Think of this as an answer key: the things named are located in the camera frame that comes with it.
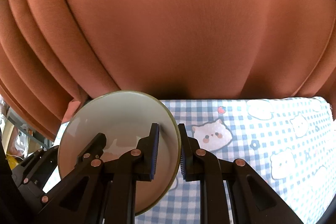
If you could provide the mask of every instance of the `fabric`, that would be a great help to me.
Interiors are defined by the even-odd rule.
[[[323,98],[162,102],[201,148],[220,159],[241,158],[251,165],[304,224],[316,223],[335,196],[336,131]],[[44,191],[59,181],[56,168]],[[228,195],[227,202],[232,223]],[[136,217],[137,224],[199,222],[199,183],[185,182],[180,170],[158,204]]]
[[[1,0],[1,66],[13,75],[1,78],[0,93],[51,139],[86,96],[119,89],[159,99],[319,95],[333,104],[335,8],[335,0]]]

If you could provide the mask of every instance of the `bolt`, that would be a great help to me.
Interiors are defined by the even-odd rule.
[[[139,150],[139,149],[133,149],[132,151],[131,151],[131,155],[132,156],[138,156],[138,155],[140,155],[141,154],[141,150]]]
[[[244,166],[245,163],[246,162],[243,159],[236,159],[236,165],[238,165],[238,166]]]
[[[48,202],[48,197],[46,195],[44,195],[42,198],[41,198],[41,201],[42,203],[47,203]]]
[[[206,151],[204,149],[197,149],[196,154],[199,156],[204,156],[206,154]]]
[[[99,166],[100,164],[101,164],[101,161],[98,160],[98,159],[95,159],[95,160],[93,160],[93,161],[91,162],[91,165],[92,165],[93,167],[97,167],[97,166]]]

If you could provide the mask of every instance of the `checkered tablecloth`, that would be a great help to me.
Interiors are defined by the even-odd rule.
[[[330,204],[336,193],[336,134],[323,98],[162,102],[201,148],[220,159],[246,160],[305,224],[316,223]],[[162,200],[135,222],[192,224],[199,219],[199,183],[183,181],[179,171]]]

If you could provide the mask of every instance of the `curtain fold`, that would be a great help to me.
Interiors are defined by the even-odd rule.
[[[119,89],[336,105],[335,15],[335,0],[0,0],[0,93],[51,139]]]

